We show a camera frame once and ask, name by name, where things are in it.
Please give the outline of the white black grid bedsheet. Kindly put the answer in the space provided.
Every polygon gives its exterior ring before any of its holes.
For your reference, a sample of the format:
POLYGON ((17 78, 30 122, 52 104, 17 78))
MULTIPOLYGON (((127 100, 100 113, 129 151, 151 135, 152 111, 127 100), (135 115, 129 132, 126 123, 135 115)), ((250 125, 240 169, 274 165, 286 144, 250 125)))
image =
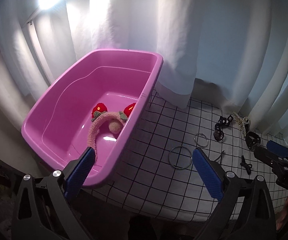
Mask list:
POLYGON ((191 98, 180 109, 153 92, 135 128, 113 179, 90 194, 134 213, 181 222, 204 221, 217 201, 208 193, 191 163, 197 146, 209 159, 218 160, 226 171, 253 179, 262 175, 275 211, 280 211, 288 191, 277 185, 271 168, 248 149, 236 122, 224 129, 224 139, 213 137, 222 111, 212 104, 191 98), (241 167, 241 156, 252 164, 251 175, 241 167))

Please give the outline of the gold pearl hair claw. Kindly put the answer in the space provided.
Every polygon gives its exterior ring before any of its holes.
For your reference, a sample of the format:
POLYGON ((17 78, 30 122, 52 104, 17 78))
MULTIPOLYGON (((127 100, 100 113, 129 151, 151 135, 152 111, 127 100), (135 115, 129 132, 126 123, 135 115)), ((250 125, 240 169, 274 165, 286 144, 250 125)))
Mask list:
POLYGON ((248 116, 241 117, 238 113, 233 112, 232 113, 233 119, 235 122, 237 122, 239 129, 241 131, 241 134, 243 135, 243 138, 245 139, 247 136, 247 133, 250 129, 250 119, 248 116))

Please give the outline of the pink fuzzy strawberry headband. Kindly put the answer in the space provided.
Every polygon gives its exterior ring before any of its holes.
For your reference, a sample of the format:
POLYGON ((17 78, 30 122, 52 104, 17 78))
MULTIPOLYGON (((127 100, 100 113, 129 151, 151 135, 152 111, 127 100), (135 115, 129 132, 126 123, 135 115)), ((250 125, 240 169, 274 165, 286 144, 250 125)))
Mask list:
POLYGON ((95 152, 95 160, 98 158, 96 138, 100 132, 100 128, 104 124, 108 124, 109 131, 114 135, 119 135, 124 128, 129 116, 131 115, 136 103, 128 105, 123 111, 108 111, 104 103, 98 103, 91 113, 91 126, 87 137, 87 146, 95 152))

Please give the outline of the black digital wristwatch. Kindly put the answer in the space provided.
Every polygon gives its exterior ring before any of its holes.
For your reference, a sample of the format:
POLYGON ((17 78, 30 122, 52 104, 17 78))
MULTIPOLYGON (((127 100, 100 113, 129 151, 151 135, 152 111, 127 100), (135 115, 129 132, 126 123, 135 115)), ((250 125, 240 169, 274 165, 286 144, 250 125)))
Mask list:
POLYGON ((245 142, 250 151, 254 151, 256 147, 260 146, 261 138, 255 132, 249 131, 245 136, 245 142))

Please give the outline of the pink plastic tub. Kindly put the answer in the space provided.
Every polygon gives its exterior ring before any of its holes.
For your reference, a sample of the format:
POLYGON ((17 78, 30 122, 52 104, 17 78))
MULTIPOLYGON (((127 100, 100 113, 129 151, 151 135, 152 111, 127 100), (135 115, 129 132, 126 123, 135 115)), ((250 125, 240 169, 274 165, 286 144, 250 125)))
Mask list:
POLYGON ((113 135, 108 125, 103 125, 96 137, 97 159, 84 186, 102 186, 122 157, 162 64, 160 54, 147 51, 98 49, 88 53, 35 103, 23 122, 23 138, 47 165, 62 170, 87 148, 97 104, 104 104, 112 112, 134 105, 119 135, 113 135))

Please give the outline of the white curtain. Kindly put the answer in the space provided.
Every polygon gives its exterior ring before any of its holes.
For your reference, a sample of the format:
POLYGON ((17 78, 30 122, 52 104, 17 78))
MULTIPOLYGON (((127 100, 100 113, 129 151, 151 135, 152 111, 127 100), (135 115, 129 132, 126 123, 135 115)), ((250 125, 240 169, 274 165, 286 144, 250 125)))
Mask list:
POLYGON ((0 109, 20 128, 71 65, 102 48, 159 53, 158 92, 192 96, 288 144, 288 0, 0 0, 0 109))

